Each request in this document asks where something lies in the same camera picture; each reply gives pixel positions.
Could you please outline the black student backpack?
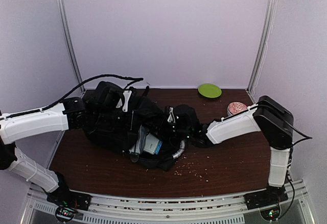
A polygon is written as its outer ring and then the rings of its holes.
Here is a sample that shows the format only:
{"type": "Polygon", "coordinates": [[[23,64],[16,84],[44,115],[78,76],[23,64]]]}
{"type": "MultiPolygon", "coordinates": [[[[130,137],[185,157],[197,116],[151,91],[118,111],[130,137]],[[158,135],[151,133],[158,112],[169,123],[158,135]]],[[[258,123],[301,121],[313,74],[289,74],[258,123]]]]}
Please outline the black student backpack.
{"type": "MultiPolygon", "coordinates": [[[[113,133],[110,135],[100,135],[97,131],[93,133],[85,133],[87,139],[105,149],[111,150],[117,154],[122,154],[124,157],[130,159],[133,163],[137,163],[146,168],[162,168],[169,170],[177,159],[184,153],[186,143],[177,143],[176,141],[165,141],[158,136],[160,125],[166,119],[166,107],[161,109],[154,101],[148,97],[149,88],[146,88],[141,95],[136,94],[129,102],[128,110],[134,110],[135,126],[132,132],[127,133],[113,133]],[[146,152],[141,154],[131,154],[129,149],[136,143],[138,130],[140,126],[147,127],[149,134],[154,135],[162,141],[162,146],[157,155],[152,155],[146,152]]],[[[83,96],[83,100],[90,103],[100,113],[108,112],[114,106],[115,102],[119,101],[117,91],[128,90],[110,83],[102,82],[90,94],[83,96]]]]}

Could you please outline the grey pencil pouch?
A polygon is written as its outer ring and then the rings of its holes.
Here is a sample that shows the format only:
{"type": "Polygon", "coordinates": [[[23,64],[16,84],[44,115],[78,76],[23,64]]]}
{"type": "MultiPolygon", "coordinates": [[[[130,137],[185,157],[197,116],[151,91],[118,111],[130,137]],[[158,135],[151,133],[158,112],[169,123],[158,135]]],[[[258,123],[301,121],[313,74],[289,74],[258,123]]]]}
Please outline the grey pencil pouch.
{"type": "Polygon", "coordinates": [[[129,149],[131,154],[141,154],[144,151],[146,145],[146,139],[149,134],[149,129],[144,126],[140,126],[138,130],[138,136],[136,143],[129,149]]]}

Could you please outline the grey notebook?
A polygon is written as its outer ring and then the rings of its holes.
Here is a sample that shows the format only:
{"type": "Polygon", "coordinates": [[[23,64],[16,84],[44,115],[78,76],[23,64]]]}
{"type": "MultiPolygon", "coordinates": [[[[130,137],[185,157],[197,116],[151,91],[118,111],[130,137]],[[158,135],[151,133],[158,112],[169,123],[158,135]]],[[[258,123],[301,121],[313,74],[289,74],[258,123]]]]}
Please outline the grey notebook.
{"type": "Polygon", "coordinates": [[[152,155],[157,155],[160,151],[161,146],[162,146],[162,141],[160,139],[158,139],[152,134],[148,134],[146,136],[144,152],[152,155]]]}

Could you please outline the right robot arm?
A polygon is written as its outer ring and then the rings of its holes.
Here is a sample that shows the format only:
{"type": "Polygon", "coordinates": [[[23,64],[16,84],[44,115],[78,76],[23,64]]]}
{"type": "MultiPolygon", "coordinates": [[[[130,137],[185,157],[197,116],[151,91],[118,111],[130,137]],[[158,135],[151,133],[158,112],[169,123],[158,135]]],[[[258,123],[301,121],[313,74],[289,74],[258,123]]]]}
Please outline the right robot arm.
{"type": "Polygon", "coordinates": [[[261,96],[245,110],[210,123],[200,123],[194,109],[187,105],[169,107],[159,129],[165,140],[181,144],[190,140],[198,148],[212,147],[253,133],[261,133],[269,144],[269,188],[263,191],[262,200],[271,205],[282,195],[294,146],[312,139],[294,126],[293,114],[274,99],[261,96]]]}

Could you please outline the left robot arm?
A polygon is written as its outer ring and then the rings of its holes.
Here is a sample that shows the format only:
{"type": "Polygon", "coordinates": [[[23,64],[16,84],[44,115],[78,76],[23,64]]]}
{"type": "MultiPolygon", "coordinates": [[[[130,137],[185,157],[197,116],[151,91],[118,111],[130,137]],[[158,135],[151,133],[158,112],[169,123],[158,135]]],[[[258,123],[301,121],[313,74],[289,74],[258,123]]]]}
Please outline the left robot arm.
{"type": "Polygon", "coordinates": [[[64,176],[44,168],[26,156],[15,144],[16,140],[56,131],[83,129],[85,133],[104,128],[131,132],[136,128],[135,114],[127,104],[115,102],[108,113],[100,113],[90,103],[78,97],[63,99],[44,108],[1,115],[1,170],[12,171],[39,187],[63,206],[74,198],[64,176]]]}

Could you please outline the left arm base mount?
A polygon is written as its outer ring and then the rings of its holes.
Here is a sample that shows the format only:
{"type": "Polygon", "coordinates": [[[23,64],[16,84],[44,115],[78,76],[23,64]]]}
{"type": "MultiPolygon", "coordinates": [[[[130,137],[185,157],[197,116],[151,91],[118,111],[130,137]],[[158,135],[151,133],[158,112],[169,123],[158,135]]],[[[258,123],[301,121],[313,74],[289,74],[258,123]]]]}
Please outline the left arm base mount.
{"type": "Polygon", "coordinates": [[[46,192],[47,201],[57,206],[55,218],[60,223],[72,221],[79,210],[87,211],[91,202],[91,195],[71,191],[61,173],[55,172],[58,178],[58,188],[53,192],[46,192]]]}

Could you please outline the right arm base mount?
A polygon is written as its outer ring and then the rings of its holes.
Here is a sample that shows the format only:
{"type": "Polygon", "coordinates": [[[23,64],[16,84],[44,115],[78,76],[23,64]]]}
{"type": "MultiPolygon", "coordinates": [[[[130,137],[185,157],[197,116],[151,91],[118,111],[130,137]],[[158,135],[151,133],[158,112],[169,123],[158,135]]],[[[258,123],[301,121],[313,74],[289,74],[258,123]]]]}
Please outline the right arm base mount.
{"type": "Polygon", "coordinates": [[[289,199],[285,187],[268,186],[265,190],[244,195],[248,210],[258,209],[266,221],[277,221],[282,215],[281,202],[289,199]]]}

